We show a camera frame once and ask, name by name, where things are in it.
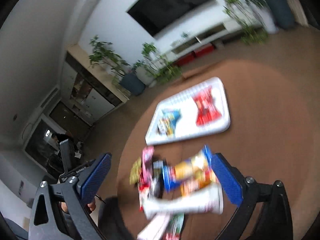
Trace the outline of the white plastic tray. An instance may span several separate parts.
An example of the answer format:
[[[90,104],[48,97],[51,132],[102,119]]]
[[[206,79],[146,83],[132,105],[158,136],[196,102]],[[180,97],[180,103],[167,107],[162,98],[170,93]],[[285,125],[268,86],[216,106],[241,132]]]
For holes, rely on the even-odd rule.
[[[214,107],[221,113],[221,116],[208,124],[197,126],[198,107],[193,96],[205,88],[211,89]],[[181,114],[172,135],[166,135],[164,132],[158,133],[163,129],[163,127],[158,127],[158,124],[163,119],[164,112],[180,112]],[[230,123],[224,85],[219,77],[212,77],[158,103],[145,135],[145,142],[147,145],[160,145],[222,133],[229,128]]]

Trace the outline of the white snack packet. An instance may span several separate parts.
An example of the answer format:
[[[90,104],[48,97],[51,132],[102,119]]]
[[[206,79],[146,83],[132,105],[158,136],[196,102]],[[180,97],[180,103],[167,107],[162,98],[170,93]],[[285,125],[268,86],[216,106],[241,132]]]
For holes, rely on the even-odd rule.
[[[143,211],[147,219],[160,213],[207,213],[222,214],[224,208],[223,191],[220,184],[209,186],[185,197],[173,200],[147,198],[143,202]]]

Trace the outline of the black wall television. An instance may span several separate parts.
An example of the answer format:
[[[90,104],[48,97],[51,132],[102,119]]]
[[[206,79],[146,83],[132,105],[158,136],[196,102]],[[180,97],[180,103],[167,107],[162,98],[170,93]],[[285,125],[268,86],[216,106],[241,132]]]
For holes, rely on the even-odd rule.
[[[151,36],[185,14],[215,0],[138,0],[127,13]]]

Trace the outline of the pink long snack packet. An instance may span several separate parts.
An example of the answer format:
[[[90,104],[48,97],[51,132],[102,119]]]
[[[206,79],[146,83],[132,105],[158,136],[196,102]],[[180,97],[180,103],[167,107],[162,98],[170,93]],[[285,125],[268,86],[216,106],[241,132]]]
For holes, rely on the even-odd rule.
[[[154,153],[153,146],[147,146],[142,152],[142,171],[139,178],[139,210],[143,210],[143,202],[150,195],[152,184],[152,158]]]

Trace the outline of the black snack packet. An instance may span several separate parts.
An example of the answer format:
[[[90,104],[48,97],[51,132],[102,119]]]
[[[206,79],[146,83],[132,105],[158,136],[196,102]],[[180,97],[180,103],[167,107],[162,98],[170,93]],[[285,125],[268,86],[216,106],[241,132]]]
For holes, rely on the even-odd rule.
[[[167,165],[167,161],[156,160],[152,163],[152,181],[150,186],[150,195],[161,198],[163,194],[163,167]]]

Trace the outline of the dark blue plant pot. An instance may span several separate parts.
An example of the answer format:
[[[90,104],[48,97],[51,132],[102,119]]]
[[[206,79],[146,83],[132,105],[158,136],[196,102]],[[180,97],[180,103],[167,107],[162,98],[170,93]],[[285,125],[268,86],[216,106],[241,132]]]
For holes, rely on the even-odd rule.
[[[282,29],[291,29],[295,26],[295,17],[287,0],[265,0],[270,8],[276,24]]]
[[[134,96],[142,94],[145,90],[145,84],[134,73],[127,73],[119,84]]]

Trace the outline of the green red snack packet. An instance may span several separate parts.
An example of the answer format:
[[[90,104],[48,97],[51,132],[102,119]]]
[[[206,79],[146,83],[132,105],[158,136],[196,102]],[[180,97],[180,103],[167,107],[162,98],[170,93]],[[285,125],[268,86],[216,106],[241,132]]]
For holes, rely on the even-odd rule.
[[[164,240],[180,240],[184,223],[184,214],[173,215],[163,235]]]

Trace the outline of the blue yellow snack packet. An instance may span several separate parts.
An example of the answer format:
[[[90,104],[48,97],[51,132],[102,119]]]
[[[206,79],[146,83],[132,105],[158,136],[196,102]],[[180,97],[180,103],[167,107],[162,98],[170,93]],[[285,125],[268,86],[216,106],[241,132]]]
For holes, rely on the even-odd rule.
[[[205,145],[196,155],[175,166],[163,166],[162,175],[166,191],[180,188],[181,195],[186,196],[210,184],[218,184],[212,164],[212,152]]]

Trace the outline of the red storage box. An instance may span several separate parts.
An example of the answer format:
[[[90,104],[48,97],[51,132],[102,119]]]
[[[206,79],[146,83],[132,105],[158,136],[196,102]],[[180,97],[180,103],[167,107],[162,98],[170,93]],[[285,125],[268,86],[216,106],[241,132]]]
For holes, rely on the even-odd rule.
[[[186,65],[195,59],[196,59],[195,54],[191,52],[177,59],[174,64],[179,67],[182,67],[183,65]]]
[[[208,53],[211,53],[215,50],[215,46],[211,43],[206,44],[204,46],[201,46],[200,48],[194,50],[194,56],[195,58],[202,57],[204,55],[207,55]]]

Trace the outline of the blue panda snack packet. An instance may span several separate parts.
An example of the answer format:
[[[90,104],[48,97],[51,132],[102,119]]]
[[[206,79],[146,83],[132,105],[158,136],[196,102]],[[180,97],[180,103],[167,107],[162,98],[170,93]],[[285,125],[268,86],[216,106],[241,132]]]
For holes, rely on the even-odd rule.
[[[177,109],[164,109],[162,116],[157,122],[156,132],[167,137],[175,135],[176,124],[181,118],[181,111]]]

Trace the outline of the white tv console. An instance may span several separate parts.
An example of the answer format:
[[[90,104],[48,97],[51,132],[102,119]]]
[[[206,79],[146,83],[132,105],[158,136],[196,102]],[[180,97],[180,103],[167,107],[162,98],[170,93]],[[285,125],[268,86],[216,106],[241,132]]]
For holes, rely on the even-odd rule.
[[[190,34],[187,38],[179,40],[174,46],[171,46],[167,51],[161,53],[161,55],[173,62],[208,43],[215,42],[228,35],[240,33],[241,30],[241,25],[239,25],[236,20],[230,18],[196,34]]]

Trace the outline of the white plant pot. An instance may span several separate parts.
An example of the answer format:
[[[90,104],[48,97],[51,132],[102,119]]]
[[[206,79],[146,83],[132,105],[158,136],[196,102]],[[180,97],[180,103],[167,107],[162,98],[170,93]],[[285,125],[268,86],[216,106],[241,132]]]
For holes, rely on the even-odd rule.
[[[257,19],[263,25],[263,28],[266,30],[268,34],[277,34],[279,32],[279,29],[276,26],[273,16],[268,8],[260,8],[257,7],[255,4],[252,4],[251,7]]]

